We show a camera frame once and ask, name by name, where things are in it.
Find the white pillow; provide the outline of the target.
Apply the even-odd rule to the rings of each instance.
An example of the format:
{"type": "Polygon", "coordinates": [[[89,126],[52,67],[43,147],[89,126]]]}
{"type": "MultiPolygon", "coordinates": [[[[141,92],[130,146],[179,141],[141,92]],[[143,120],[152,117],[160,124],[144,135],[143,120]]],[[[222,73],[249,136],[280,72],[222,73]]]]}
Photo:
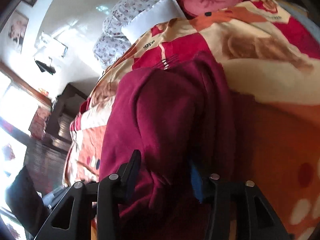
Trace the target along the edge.
{"type": "Polygon", "coordinates": [[[151,8],[139,13],[131,22],[122,26],[121,32],[134,44],[153,26],[174,18],[185,18],[176,0],[159,0],[151,8]]]}

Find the maroon fleece garment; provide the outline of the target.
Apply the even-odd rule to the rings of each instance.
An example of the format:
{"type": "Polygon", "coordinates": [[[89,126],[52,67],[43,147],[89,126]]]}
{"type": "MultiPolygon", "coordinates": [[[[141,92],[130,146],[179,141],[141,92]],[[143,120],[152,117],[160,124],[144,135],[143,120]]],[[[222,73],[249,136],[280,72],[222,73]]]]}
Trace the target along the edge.
{"type": "Polygon", "coordinates": [[[203,239],[209,207],[191,170],[229,176],[234,121],[225,74],[205,51],[166,70],[139,68],[120,81],[103,139],[100,179],[139,150],[131,198],[120,209],[122,239],[203,239]]]}

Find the framed wall picture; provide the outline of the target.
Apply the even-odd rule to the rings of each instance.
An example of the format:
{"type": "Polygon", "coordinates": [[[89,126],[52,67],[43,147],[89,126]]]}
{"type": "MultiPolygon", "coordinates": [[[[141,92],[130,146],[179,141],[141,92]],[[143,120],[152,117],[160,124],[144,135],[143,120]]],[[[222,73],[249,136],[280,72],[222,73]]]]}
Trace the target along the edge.
{"type": "Polygon", "coordinates": [[[14,49],[21,53],[29,18],[19,11],[14,11],[9,24],[8,38],[14,49]]]}

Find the floral quilt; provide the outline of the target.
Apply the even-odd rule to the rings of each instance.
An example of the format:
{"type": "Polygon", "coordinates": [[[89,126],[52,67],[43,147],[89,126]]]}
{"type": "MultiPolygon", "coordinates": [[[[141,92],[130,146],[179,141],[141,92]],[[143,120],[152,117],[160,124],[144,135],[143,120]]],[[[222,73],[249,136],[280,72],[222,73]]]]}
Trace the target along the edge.
{"type": "Polygon", "coordinates": [[[93,48],[93,54],[103,70],[114,64],[131,47],[129,40],[121,32],[122,26],[158,1],[119,0],[111,9],[103,22],[103,33],[93,48]]]}

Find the dark wooden side table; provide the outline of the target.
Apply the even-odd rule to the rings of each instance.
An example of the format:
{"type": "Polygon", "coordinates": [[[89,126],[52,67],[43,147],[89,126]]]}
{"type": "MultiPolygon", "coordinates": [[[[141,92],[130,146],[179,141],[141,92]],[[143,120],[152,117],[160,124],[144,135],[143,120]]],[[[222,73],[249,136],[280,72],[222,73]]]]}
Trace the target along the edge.
{"type": "Polygon", "coordinates": [[[69,131],[71,122],[79,113],[87,95],[68,83],[63,92],[53,102],[50,117],[47,119],[44,141],[60,152],[67,152],[72,138],[69,131]]]}

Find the red orange patterned blanket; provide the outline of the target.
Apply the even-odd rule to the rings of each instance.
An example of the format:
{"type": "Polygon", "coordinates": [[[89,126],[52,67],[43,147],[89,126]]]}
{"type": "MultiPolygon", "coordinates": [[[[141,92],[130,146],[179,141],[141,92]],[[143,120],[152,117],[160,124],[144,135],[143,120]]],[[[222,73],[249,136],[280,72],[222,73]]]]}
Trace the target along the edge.
{"type": "Polygon", "coordinates": [[[292,239],[319,239],[319,43],[274,0],[250,0],[146,31],[107,67],[70,130],[63,182],[99,181],[103,139],[121,79],[210,53],[231,97],[227,182],[253,181],[292,239]]]}

